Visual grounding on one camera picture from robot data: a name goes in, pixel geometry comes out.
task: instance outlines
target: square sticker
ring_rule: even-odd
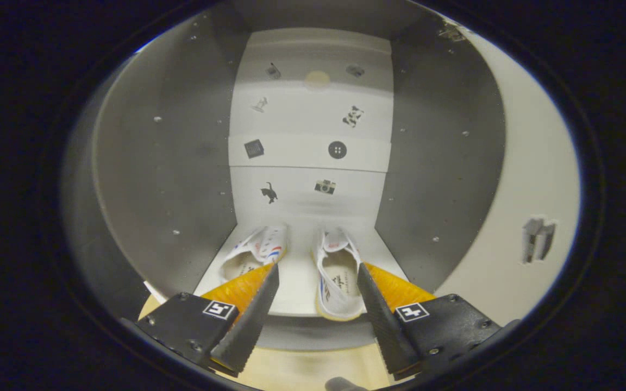
[[[245,143],[246,153],[248,154],[248,158],[252,159],[254,157],[263,156],[265,154],[265,149],[258,140],[250,141],[250,143]]]
[[[226,304],[225,302],[212,300],[202,312],[207,315],[211,315],[212,317],[226,320],[231,314],[231,311],[233,311],[234,307],[235,305],[233,304]]]
[[[424,307],[422,307],[422,305],[418,302],[397,307],[395,311],[400,315],[400,318],[405,323],[429,316],[427,310],[425,310]]]

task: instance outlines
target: bolt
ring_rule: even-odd
[[[200,345],[196,340],[190,339],[188,342],[190,343],[190,347],[192,348],[192,350],[198,353],[202,352],[202,345]]]

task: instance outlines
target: shoe insole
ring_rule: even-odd
[[[262,264],[255,259],[252,253],[241,253],[224,263],[224,277],[231,281],[261,266]]]
[[[345,250],[328,253],[323,260],[323,270],[345,295],[360,295],[357,288],[356,260]]]

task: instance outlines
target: metal panel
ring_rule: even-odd
[[[236,225],[228,116],[249,35],[226,3],[160,35],[122,72],[97,123],[104,215],[166,297],[194,290]]]
[[[253,31],[318,27],[385,39],[425,13],[417,4],[398,0],[235,0],[233,5]]]
[[[467,253],[504,159],[499,89],[469,41],[427,15],[392,41],[395,108],[376,230],[410,281],[430,292]]]
[[[125,64],[98,87],[79,115],[62,164],[62,218],[80,277],[116,317],[136,317],[149,292],[112,238],[93,187],[91,139],[102,101]]]

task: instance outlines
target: white sneaker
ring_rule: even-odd
[[[272,262],[286,253],[286,225],[258,227],[233,247],[219,267],[221,283]]]
[[[318,314],[333,321],[348,321],[361,315],[364,301],[357,288],[361,257],[349,234],[343,228],[320,230],[313,257],[320,272]]]

